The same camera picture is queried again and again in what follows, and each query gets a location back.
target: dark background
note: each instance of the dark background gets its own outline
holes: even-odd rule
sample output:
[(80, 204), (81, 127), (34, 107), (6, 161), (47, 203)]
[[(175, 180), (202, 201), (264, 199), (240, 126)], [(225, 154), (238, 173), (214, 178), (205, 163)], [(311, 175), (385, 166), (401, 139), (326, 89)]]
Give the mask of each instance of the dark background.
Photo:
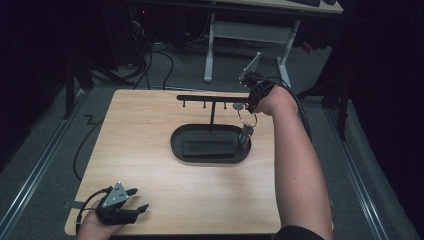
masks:
[[(334, 47), (317, 85), (343, 79), (346, 65), (354, 63), (349, 68), (350, 98), (381, 168), (423, 237), (423, 1), (339, 2), (345, 16), (375, 19), (378, 28), (367, 23), (341, 32), (339, 24), (306, 20), (295, 45)], [(40, 0), (0, 4), (0, 166), (4, 169), (64, 84), (71, 56), (82, 55), (114, 69), (131, 63), (134, 51), (125, 11), (119, 14), (95, 4), (55, 6)], [(386, 11), (391, 4), (395, 7)], [(181, 48), (191, 40), (187, 31), (197, 36), (203, 30), (205, 14), (161, 11), (152, 9), (159, 14), (148, 16), (150, 26)], [(370, 31), (374, 34), (364, 40)]]

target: black tray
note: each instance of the black tray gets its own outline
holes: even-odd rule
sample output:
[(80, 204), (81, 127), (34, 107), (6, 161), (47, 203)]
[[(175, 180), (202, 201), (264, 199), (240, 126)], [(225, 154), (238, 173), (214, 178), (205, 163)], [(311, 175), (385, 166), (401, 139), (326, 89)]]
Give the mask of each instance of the black tray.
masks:
[(228, 163), (243, 161), (252, 147), (243, 148), (239, 142), (242, 129), (233, 125), (187, 124), (171, 136), (174, 155), (191, 163)]

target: gray carpet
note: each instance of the gray carpet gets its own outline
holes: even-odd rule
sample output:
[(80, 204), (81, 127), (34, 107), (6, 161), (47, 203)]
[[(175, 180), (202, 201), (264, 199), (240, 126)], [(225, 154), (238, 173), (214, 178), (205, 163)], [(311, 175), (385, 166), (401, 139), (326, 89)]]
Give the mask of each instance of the gray carpet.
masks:
[[(159, 50), (165, 46), (158, 45), (155, 48)], [(250, 62), (256, 51), (261, 51), (264, 56), (258, 71), (264, 76), (277, 76), (278, 69), (274, 57), (278, 48), (277, 45), (259, 49), (239, 47), (231, 54), (217, 53), (214, 80), (206, 84), (202, 80), (206, 50), (187, 48), (181, 51), (170, 47), (164, 53), (172, 57), (174, 66), (166, 86), (169, 90), (187, 88), (246, 92), (248, 90), (240, 86), (237, 80), (243, 67)], [(231, 50), (231, 46), (222, 46), (217, 50), (228, 51)], [(331, 49), (324, 49), (307, 54), (302, 49), (292, 49), (287, 69), (295, 92), (313, 86), (330, 52)], [(153, 54), (152, 67), (148, 73), (151, 88), (161, 88), (162, 81), (170, 69), (171, 61), (167, 57)], [(120, 74), (125, 74), (125, 71), (127, 70), (122, 70)], [(64, 202), (73, 200), (79, 187), (79, 181), (72, 170), (74, 156), (84, 137), (93, 128), (88, 122), (87, 115), (92, 115), (91, 123), (103, 119), (114, 91), (119, 88), (123, 87), (111, 82), (97, 81), (95, 88), (90, 93), (84, 94), (87, 99), (70, 122), (50, 166), (10, 232), (9, 239), (74, 239), (72, 236), (67, 236), (63, 230), (69, 214), (69, 209), (63, 208)], [(139, 89), (146, 88), (146, 79), (143, 79)], [(0, 179), (3, 183), (0, 185), (1, 216), (8, 211), (50, 137), (61, 123), (64, 114), (64, 94), (64, 90), (58, 94), (54, 105), (35, 123), (20, 151), (1, 173)], [(333, 202), (335, 239), (376, 239), (349, 177), (344, 153), (338, 144), (337, 136), (333, 133), (333, 126), (317, 100), (319, 97), (308, 98), (304, 107), (311, 125), (313, 144), (322, 162)], [(83, 175), (99, 131), (100, 128), (96, 129), (81, 148), (77, 158), (79, 175)], [(346, 144), (381, 217), (387, 239), (419, 239), (376, 163), (351, 105), (346, 134)]]

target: human arm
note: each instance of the human arm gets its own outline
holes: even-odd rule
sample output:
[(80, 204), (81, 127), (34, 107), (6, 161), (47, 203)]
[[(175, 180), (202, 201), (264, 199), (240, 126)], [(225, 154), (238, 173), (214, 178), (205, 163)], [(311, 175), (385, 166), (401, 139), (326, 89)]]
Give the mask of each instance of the human arm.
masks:
[(325, 178), (293, 97), (284, 88), (274, 87), (255, 111), (272, 116), (274, 123), (275, 192), (281, 227), (299, 226), (332, 239)]
[[(98, 204), (99, 201), (96, 201), (92, 208), (97, 208)], [(90, 210), (81, 224), (77, 239), (107, 240), (124, 226), (125, 225), (104, 225), (97, 218), (96, 213), (93, 210)]]

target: desk leg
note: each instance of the desk leg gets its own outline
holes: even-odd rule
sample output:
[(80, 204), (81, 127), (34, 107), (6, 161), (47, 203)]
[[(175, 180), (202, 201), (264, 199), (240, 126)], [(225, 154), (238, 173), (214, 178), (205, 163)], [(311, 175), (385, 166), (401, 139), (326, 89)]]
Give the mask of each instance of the desk leg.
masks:
[(75, 79), (86, 92), (91, 91), (94, 87), (94, 82), (88, 69), (88, 66), (82, 61), (73, 58), (69, 60), (66, 70), (66, 112), (64, 119), (69, 119), (75, 110)]
[(290, 31), (289, 39), (286, 43), (286, 49), (284, 50), (283, 56), (277, 58), (278, 69), (280, 70), (281, 79), (291, 87), (289, 75), (287, 74), (286, 61), (290, 53), (290, 49), (293, 45), (293, 41), (296, 37), (297, 29), (299, 28), (300, 20), (296, 20)]
[(215, 35), (215, 13), (211, 13), (211, 23), (209, 27), (209, 49), (208, 55), (206, 56), (205, 66), (205, 82), (212, 82), (212, 71), (213, 71), (213, 40)]

